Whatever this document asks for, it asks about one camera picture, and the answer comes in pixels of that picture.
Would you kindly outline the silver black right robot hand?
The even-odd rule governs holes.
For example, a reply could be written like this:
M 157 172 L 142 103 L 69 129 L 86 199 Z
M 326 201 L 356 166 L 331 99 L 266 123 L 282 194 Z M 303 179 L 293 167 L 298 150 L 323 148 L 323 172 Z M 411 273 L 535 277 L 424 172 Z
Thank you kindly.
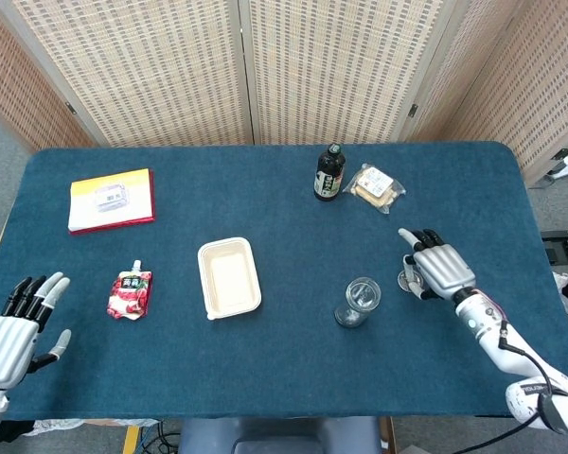
M 420 300 L 440 298 L 457 303 L 473 292 L 475 274 L 436 231 L 399 228 L 398 234 L 413 250 L 402 258 L 403 271 L 399 277 L 405 291 Z

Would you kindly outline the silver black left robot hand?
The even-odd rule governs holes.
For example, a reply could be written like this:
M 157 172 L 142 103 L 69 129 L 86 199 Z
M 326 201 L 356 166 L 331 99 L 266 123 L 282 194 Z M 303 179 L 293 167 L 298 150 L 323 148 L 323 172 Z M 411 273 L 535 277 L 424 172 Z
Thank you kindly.
M 70 279 L 58 271 L 49 277 L 29 276 L 10 292 L 0 313 L 0 391 L 14 388 L 26 375 L 65 353 L 71 340 L 69 329 L 61 332 L 48 352 L 35 355 L 37 340 L 69 285 Z

